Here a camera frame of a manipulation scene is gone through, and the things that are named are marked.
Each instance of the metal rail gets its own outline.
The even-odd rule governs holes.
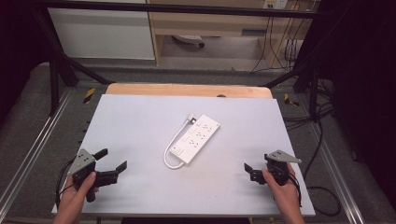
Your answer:
[[[47,140],[50,137],[50,134],[55,127],[56,123],[59,120],[59,117],[64,112],[66,105],[69,101],[69,97],[73,89],[68,89],[64,92],[61,103],[58,110],[52,117],[49,117],[46,124],[44,125],[43,129],[41,130],[40,134],[38,135],[37,139],[33,143],[32,147],[30,148],[29,152],[27,153],[25,159],[21,163],[20,168],[18,169],[17,173],[13,176],[11,181],[9,182],[6,190],[4,191],[3,195],[0,198],[0,223],[3,222],[6,214],[11,207],[12,203],[14,202],[15,198],[17,197],[20,189],[26,180],[27,176],[29,175],[30,171],[32,170],[33,166],[35,165],[35,161],[37,160],[38,156],[40,155],[41,150],[43,149],[44,145],[46,144]]]
[[[305,114],[309,116],[308,102],[304,97],[301,97],[299,95],[297,97],[302,105]],[[318,124],[314,122],[311,122],[310,125],[314,132],[315,138],[318,141],[320,136],[320,128]],[[332,179],[334,188],[337,191],[337,194],[340,198],[341,204],[344,206],[344,210],[346,212],[346,216],[349,219],[349,222],[353,224],[363,224],[364,219],[363,216],[361,215],[361,210],[356,205],[352,193],[350,192],[349,187],[347,186],[347,182],[345,181],[343,174],[338,168],[338,165],[335,162],[334,157],[332,156],[332,153],[329,147],[327,146],[324,137],[322,139],[320,146],[320,154],[329,172],[329,176]]]

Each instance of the metal bar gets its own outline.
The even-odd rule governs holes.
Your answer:
[[[311,78],[311,91],[309,92],[309,117],[316,122],[318,100],[318,69],[315,69]]]
[[[59,83],[58,83],[58,64],[55,60],[49,62],[49,75],[50,75],[50,112],[52,116],[59,106]]]
[[[88,77],[91,77],[95,80],[97,80],[98,82],[100,82],[101,84],[111,84],[111,83],[115,83],[115,81],[110,81],[107,80],[104,77],[101,77],[99,75],[97,75],[96,73],[94,73],[93,71],[91,71],[90,69],[86,68],[85,66],[83,66],[80,63],[75,62],[73,59],[69,58],[66,54],[63,53],[63,57],[64,59],[68,62],[68,64],[72,65],[74,68],[76,68],[78,71],[84,73],[85,75],[87,75]]]
[[[29,175],[30,171],[32,170],[35,161],[37,160],[38,156],[40,155],[41,150],[43,149],[44,145],[46,144],[47,140],[50,137],[50,134],[55,127],[56,123],[59,120],[59,117],[64,112],[66,105],[69,101],[69,97],[74,91],[73,89],[68,89],[65,91],[62,98],[61,104],[54,114],[54,116],[50,117],[46,124],[44,125],[43,129],[41,130],[40,134],[38,135],[37,139],[33,143],[32,147],[30,148],[29,152],[27,153],[25,159],[21,163],[20,168],[18,169],[17,173],[13,176],[11,181],[9,182],[6,190],[4,191],[3,195],[0,198],[0,223],[3,222],[3,219],[6,217],[6,214],[11,207],[12,203],[14,202],[15,198],[17,197],[24,181],[26,180],[27,176]]]
[[[259,87],[266,87],[268,89],[272,89],[273,87],[277,86],[279,83],[282,83],[291,77],[299,76],[302,72],[305,72],[306,68],[307,67],[304,64],[302,64],[301,66],[296,67],[293,70],[289,71],[287,74],[278,77],[275,80],[272,80],[266,84],[260,85]]]
[[[309,116],[308,102],[305,100],[304,97],[300,97],[299,95],[297,95],[297,97],[299,98],[299,102],[301,103],[302,109],[304,110],[305,114]],[[320,136],[320,128],[318,124],[314,122],[311,122],[310,125],[318,141]],[[330,178],[332,179],[332,183],[334,184],[334,188],[340,198],[341,204],[344,206],[344,210],[346,212],[346,216],[349,219],[349,222],[353,224],[363,224],[364,219],[361,215],[361,211],[356,205],[355,200],[353,199],[353,196],[349,190],[349,187],[347,186],[347,182],[345,181],[343,174],[338,168],[338,165],[335,162],[334,157],[332,156],[332,153],[324,137],[322,138],[320,149],[320,154],[323,158],[327,170],[329,171]]]
[[[64,0],[35,0],[31,2],[36,6],[90,10],[111,10],[111,11],[144,11],[144,12],[171,12],[171,13],[195,13],[195,14],[216,14],[235,16],[256,16],[275,18],[300,18],[300,19],[320,19],[329,18],[334,15],[331,12],[316,11],[296,11],[296,10],[273,10],[243,7],[203,7],[203,6],[182,6],[163,4],[137,4],[137,3],[110,3],[110,2],[87,2],[87,1],[64,1]]]
[[[40,27],[43,35],[47,39],[47,43],[50,49],[50,56],[56,61],[57,63],[57,71],[61,75],[64,80],[66,86],[77,86],[78,79],[76,78],[76,74],[72,70],[69,64],[63,62],[63,55],[64,52],[58,40],[54,36],[53,32],[51,31],[46,19],[43,17],[41,10],[35,10],[31,8],[30,12],[32,13],[33,18],[37,25]]]

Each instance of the white cable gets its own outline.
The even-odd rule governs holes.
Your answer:
[[[317,0],[314,0],[314,5],[312,5],[310,11],[314,10],[315,4],[317,3]]]
[[[165,165],[172,170],[176,170],[179,169],[180,167],[182,167],[185,163],[184,161],[182,161],[179,165],[177,166],[172,166],[168,163],[168,161],[166,160],[166,156],[169,152],[169,147],[174,143],[175,139],[178,137],[178,135],[181,133],[181,131],[184,129],[184,127],[186,127],[186,125],[191,122],[194,123],[195,122],[195,118],[193,114],[189,114],[189,116],[187,117],[186,121],[184,121],[183,126],[181,126],[180,130],[178,130],[178,132],[176,133],[175,137],[172,138],[171,142],[169,143],[169,145],[166,147],[165,152],[163,153],[163,162],[165,163]]]

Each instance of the gray carpet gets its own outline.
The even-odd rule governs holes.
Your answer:
[[[244,72],[221,71],[182,71],[159,69],[97,69],[98,74],[118,82],[153,82],[153,83],[190,83],[190,84],[240,84],[257,86],[279,76],[277,73],[260,73],[248,75]],[[53,130],[47,144],[44,146],[31,173],[27,177],[20,193],[12,204],[7,218],[31,217],[53,218],[51,209],[54,204],[54,190],[58,174],[63,165],[71,159],[79,148],[79,142],[84,137],[83,130],[89,128],[88,120],[99,101],[99,97],[106,91],[106,86],[98,86],[89,104],[82,103],[90,79],[80,76],[85,85],[73,89],[71,99]],[[280,87],[273,89],[274,97],[279,102],[284,117],[303,117],[304,111],[300,106],[285,105],[284,93],[293,95],[291,78]],[[0,192],[3,192],[10,178],[15,174],[30,146],[35,141],[43,127],[50,111],[49,75],[48,68],[38,67],[27,84],[21,100],[13,107],[6,122],[0,130]],[[340,130],[337,120],[327,117],[323,121],[325,139],[345,176],[354,199],[358,204],[363,218],[372,223],[396,223],[395,211],[378,188],[370,171],[364,163],[354,162],[346,139]],[[290,131],[290,141],[297,157],[309,161],[317,146],[317,141],[309,125]],[[318,155],[313,163],[308,178],[308,186],[326,187],[333,190],[323,160]],[[333,199],[321,191],[314,192],[314,205],[326,210],[334,211]],[[264,222],[266,218],[256,218],[255,222]],[[317,214],[307,217],[308,223],[348,223],[347,216],[342,212],[336,217],[325,217]]]

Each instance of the black cable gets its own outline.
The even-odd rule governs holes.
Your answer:
[[[64,188],[64,189],[59,193],[59,195],[63,194],[67,189],[70,189],[71,187],[73,187],[73,186],[75,186],[75,185],[76,185],[76,183],[67,186],[66,188]]]
[[[323,109],[323,107],[324,107],[325,105],[330,105],[330,103],[326,103],[326,104],[321,105],[320,108],[319,108],[319,110],[318,110],[318,113],[316,114],[317,119],[318,119],[318,125],[319,125],[319,128],[320,128],[320,137],[319,137],[319,141],[318,141],[318,147],[316,148],[315,153],[314,153],[313,157],[311,158],[311,161],[308,163],[308,166],[307,166],[307,168],[305,169],[305,172],[304,172],[304,175],[303,175],[304,180],[306,179],[306,175],[307,175],[307,173],[308,173],[308,171],[309,171],[310,166],[312,165],[312,163],[313,163],[315,157],[316,157],[317,154],[318,154],[318,150],[320,149],[321,141],[322,141],[322,138],[323,138],[323,128],[322,128],[320,119],[324,118],[325,116],[327,116],[327,115],[329,115],[329,114],[331,114],[331,113],[333,112],[332,106],[329,106],[329,107]],[[301,127],[302,125],[305,125],[306,123],[309,123],[309,122],[313,121],[312,118],[309,118],[309,117],[302,117],[302,118],[283,118],[283,120],[284,120],[285,122],[295,122],[294,124],[292,124],[292,125],[290,125],[290,126],[287,126],[287,127],[293,127],[293,128],[291,128],[291,129],[288,129],[288,131],[293,130],[293,129],[296,129],[296,128],[298,128],[298,127]],[[329,193],[334,197],[334,199],[335,199],[335,201],[336,201],[337,210],[336,210],[335,212],[333,212],[333,213],[325,212],[325,211],[323,211],[323,210],[317,208],[316,206],[314,206],[314,208],[315,208],[316,211],[318,211],[319,213],[321,213],[321,214],[323,214],[323,215],[325,215],[325,216],[328,216],[328,217],[335,217],[335,216],[338,216],[338,215],[340,214],[340,212],[341,212],[341,203],[340,203],[340,200],[338,199],[338,197],[337,197],[331,190],[326,189],[326,188],[324,188],[324,187],[319,187],[319,186],[307,187],[307,188],[308,188],[308,189],[322,189],[322,190],[325,190],[325,191],[329,192]]]
[[[250,74],[257,73],[257,72],[260,72],[260,71],[267,71],[267,70],[277,70],[277,69],[283,69],[283,70],[285,70],[285,68],[284,68],[284,67],[277,67],[277,68],[263,68],[263,69],[256,70],[256,71],[254,71],[254,72],[250,72]]]
[[[295,46],[295,45],[297,45],[297,44],[294,44],[294,40],[291,40],[291,53],[290,53],[290,56],[291,56],[291,54],[293,53],[293,46]],[[288,61],[288,63],[289,63],[289,70],[291,71],[291,62],[295,62],[295,57],[292,59],[292,58],[290,58],[289,60],[287,60]]]
[[[319,112],[318,112],[319,114],[320,114],[321,108],[322,108],[323,106],[324,106],[324,105],[321,105],[321,106],[319,107]],[[319,130],[320,130],[318,146],[317,146],[317,148],[315,149],[314,155],[312,156],[311,160],[309,161],[307,167],[305,168],[304,175],[303,175],[303,178],[304,178],[304,179],[306,179],[306,175],[308,174],[309,168],[311,168],[311,165],[312,165],[312,163],[314,162],[315,157],[318,155],[318,152],[319,152],[319,150],[320,150],[320,145],[321,145],[321,142],[322,142],[322,139],[323,139],[323,128],[322,128],[322,125],[321,125],[321,122],[320,122],[320,118],[318,118],[318,126],[319,126]]]
[[[340,214],[340,212],[341,212],[340,199],[331,190],[323,188],[323,187],[320,187],[320,186],[308,187],[308,189],[310,189],[311,191],[312,191],[312,189],[322,189],[324,191],[327,191],[328,193],[330,193],[332,195],[332,197],[335,199],[335,201],[337,203],[337,210],[335,212],[333,212],[333,213],[325,212],[325,211],[317,208],[316,206],[314,206],[315,210],[317,210],[318,212],[320,212],[321,214],[323,214],[323,215],[325,215],[327,217],[336,217],[336,216],[338,216],[338,214]]]
[[[319,86],[323,89],[324,94],[326,94],[328,97],[333,97],[334,96],[334,85],[332,85],[332,90],[330,90],[326,84],[324,83],[324,79],[322,78],[320,80]]]
[[[67,167],[69,165],[71,165],[73,163],[75,158],[76,157],[74,157],[72,160],[68,161],[67,164],[65,164],[64,167],[62,168],[62,171],[59,173],[58,181],[56,182],[56,189],[55,189],[55,204],[56,204],[57,208],[59,207],[59,203],[61,202],[61,193],[59,192],[59,190],[61,187],[62,178],[64,176],[64,171],[67,169]]]
[[[312,50],[310,50],[303,59],[301,59],[301,61],[299,62],[297,67],[293,67],[293,70],[288,72],[287,74],[285,74],[283,77],[279,77],[269,83],[266,83],[264,85],[259,85],[259,87],[268,87],[268,88],[273,88],[274,86],[276,86],[276,83],[280,83],[283,82],[287,79],[289,79],[292,76],[296,76],[297,74],[299,74],[300,72],[303,72],[312,66],[315,66],[315,61],[318,60],[318,57],[314,57],[315,55],[319,55],[322,51],[323,48],[325,48],[325,42],[328,41],[328,38],[330,38],[333,33],[335,32],[338,24],[341,22],[341,20],[345,17],[345,15],[347,14],[348,10],[350,9],[350,7],[352,6],[353,2],[355,0],[349,0],[348,5],[346,6],[346,8],[344,8],[344,11],[342,11],[342,15],[338,18],[338,20],[334,23],[334,26],[330,29],[330,31],[323,35],[323,37],[319,40],[319,42],[313,47]]]
[[[294,5],[293,10],[295,10],[295,9],[297,8],[297,5],[298,5],[298,7],[300,8],[300,0],[297,0],[296,4]],[[292,47],[295,46],[295,47],[294,47],[294,49],[295,49],[295,51],[294,51],[294,60],[295,60],[295,54],[296,54],[296,51],[297,51],[297,48],[296,48],[297,42],[296,42],[296,44],[294,45],[294,44],[293,44],[293,43],[294,43],[293,41],[294,41],[295,36],[297,35],[298,31],[300,30],[300,27],[301,27],[301,23],[300,23],[300,25],[298,26],[297,31],[296,31],[295,34],[294,34],[294,37],[291,38],[291,39],[288,39],[288,42],[287,42],[286,47],[285,47],[285,54],[284,54],[284,55],[285,55],[286,61],[288,62],[288,65],[289,65],[289,71],[291,71],[291,58],[288,59],[288,55],[289,55],[289,54],[288,54],[289,42],[290,42],[290,40],[291,40],[291,53],[290,53],[290,56],[291,56],[291,54],[293,53]]]
[[[327,105],[327,104],[329,104],[329,103],[323,104],[323,105],[321,105],[321,106],[319,107],[318,114],[320,114],[320,112],[321,112],[321,110],[322,110],[322,107],[325,106],[325,105]],[[315,160],[315,157],[318,155],[318,152],[319,152],[319,149],[320,149],[320,146],[321,146],[321,142],[322,142],[322,139],[323,139],[323,127],[322,127],[322,124],[321,124],[320,119],[321,119],[321,118],[318,118],[318,126],[319,126],[319,130],[320,130],[320,135],[319,135],[319,140],[318,140],[318,146],[317,146],[317,148],[315,149],[314,155],[312,156],[310,162],[308,163],[307,167],[305,168],[304,175],[303,175],[304,180],[306,179],[306,176],[307,176],[307,174],[308,174],[308,171],[309,171],[309,169],[310,169],[310,167],[311,167],[313,161]],[[308,189],[323,189],[323,190],[329,192],[329,193],[334,197],[335,202],[336,202],[336,204],[337,204],[337,211],[334,212],[334,213],[324,212],[323,210],[318,209],[317,207],[314,206],[315,210],[317,210],[317,211],[320,212],[321,214],[323,214],[323,215],[325,215],[325,216],[328,216],[328,217],[335,217],[335,216],[338,216],[338,214],[340,214],[340,212],[341,212],[340,200],[338,199],[338,197],[337,197],[331,190],[326,189],[326,188],[324,188],[324,187],[319,187],[319,186],[309,187]]]
[[[265,42],[267,40],[267,31],[268,31],[268,25],[270,24],[270,18],[268,17],[268,22],[267,22],[267,27],[265,28],[265,35],[264,35],[264,46],[262,47],[262,56],[264,55],[265,52]],[[257,62],[256,66],[249,72],[250,74],[255,73],[253,72],[254,69],[259,65],[259,63],[262,61],[262,56],[260,57],[259,61]]]
[[[289,57],[289,55],[291,55],[293,53],[293,47],[294,47],[294,40],[292,39],[292,37],[289,35],[288,41],[286,42],[286,49],[285,49],[285,59],[286,61],[290,62],[292,61],[292,58]]]
[[[297,30],[296,30],[296,32],[294,33],[293,37],[291,37],[291,36],[289,35],[289,37],[291,37],[291,39],[288,40],[287,45],[286,45],[286,49],[290,48],[290,49],[291,49],[291,52],[290,52],[290,53],[287,53],[287,52],[285,51],[285,59],[286,59],[288,62],[290,62],[290,61],[295,61],[295,60],[296,60],[296,56],[297,56],[297,40],[296,40],[296,36],[297,36],[298,32],[300,31],[301,26],[303,25],[303,23],[304,23],[304,20],[301,20],[301,22],[300,22],[300,24],[298,25]]]
[[[271,37],[271,35],[272,35],[272,28],[274,27],[274,17],[269,17],[268,19],[270,19],[270,18],[271,18],[270,48],[271,48],[271,51],[273,52],[273,54],[274,54],[274,56],[275,56],[277,62],[279,63],[279,65],[280,65],[281,67],[283,67],[283,66],[282,66],[282,63],[280,63],[280,60],[279,60],[279,58],[277,57],[277,55],[276,55],[276,53],[275,53],[275,51],[274,51],[274,49],[273,49],[273,47],[272,47],[272,42],[271,42],[272,37]]]
[[[299,202],[299,205],[300,205],[300,207],[301,207],[301,198],[302,198],[302,196],[301,196],[300,184],[299,184],[297,178],[296,178],[294,175],[292,175],[291,173],[289,173],[289,180],[290,180],[290,181],[294,184],[294,186],[297,188],[297,192],[298,192],[298,202]]]

